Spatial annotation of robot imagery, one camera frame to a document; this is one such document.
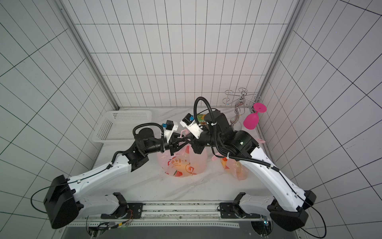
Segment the pink plastic bag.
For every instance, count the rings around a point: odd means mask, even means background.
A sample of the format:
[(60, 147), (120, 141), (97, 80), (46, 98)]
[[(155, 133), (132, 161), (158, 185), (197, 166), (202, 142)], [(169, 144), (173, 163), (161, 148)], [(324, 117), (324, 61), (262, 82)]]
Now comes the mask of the pink plastic bag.
[(196, 175), (205, 171), (208, 161), (207, 150), (204, 149), (202, 154), (195, 154), (192, 146), (190, 146), (190, 153), (185, 155), (171, 155), (169, 150), (164, 153), (157, 153), (157, 159), (159, 165), (165, 171), (166, 174), (173, 176), (177, 164), (191, 164), (195, 168)]
[(250, 162), (250, 153), (259, 143), (247, 132), (237, 131), (233, 135), (212, 136), (212, 160), (219, 160), (223, 169), (237, 180), (245, 180), (249, 170), (241, 161)]

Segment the yellow banana bunch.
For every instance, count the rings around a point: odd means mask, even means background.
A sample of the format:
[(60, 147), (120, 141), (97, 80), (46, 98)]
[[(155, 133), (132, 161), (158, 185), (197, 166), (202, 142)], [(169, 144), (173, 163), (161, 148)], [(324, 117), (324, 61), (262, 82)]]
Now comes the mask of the yellow banana bunch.
[(225, 171), (238, 178), (242, 173), (242, 164), (234, 159), (223, 158), (220, 160)]
[(173, 176), (175, 177), (188, 177), (196, 175), (195, 168), (191, 164), (177, 164), (174, 166), (175, 172)]

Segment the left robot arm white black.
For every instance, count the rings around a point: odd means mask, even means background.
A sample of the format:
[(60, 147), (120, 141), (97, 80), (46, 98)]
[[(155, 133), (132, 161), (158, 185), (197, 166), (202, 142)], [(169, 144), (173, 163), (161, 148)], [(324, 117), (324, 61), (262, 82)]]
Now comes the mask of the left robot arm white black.
[(125, 151), (114, 153), (111, 162), (78, 176), (60, 175), (46, 187), (43, 200), (51, 228), (62, 228), (79, 217), (101, 215), (106, 219), (122, 219), (132, 213), (124, 196), (119, 192), (95, 196), (93, 193), (114, 178), (131, 173), (156, 152), (177, 152), (195, 137), (189, 133), (165, 135), (167, 129), (158, 123), (143, 123), (133, 128), (134, 143)]

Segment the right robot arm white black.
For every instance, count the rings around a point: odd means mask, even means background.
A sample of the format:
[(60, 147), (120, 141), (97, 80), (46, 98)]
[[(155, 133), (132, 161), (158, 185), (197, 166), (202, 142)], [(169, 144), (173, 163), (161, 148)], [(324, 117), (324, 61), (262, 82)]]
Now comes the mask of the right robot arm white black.
[(303, 229), (308, 219), (306, 210), (314, 208), (316, 195), (293, 184), (248, 132), (233, 130), (225, 114), (213, 110), (204, 97), (195, 100), (193, 114), (188, 114), (181, 123), (192, 134), (195, 153), (206, 146), (211, 147), (220, 157), (242, 163), (271, 192), (270, 203), (265, 202), (266, 197), (239, 194), (235, 199), (239, 208), (237, 215), (255, 213), (270, 216), (274, 223), (286, 231)]

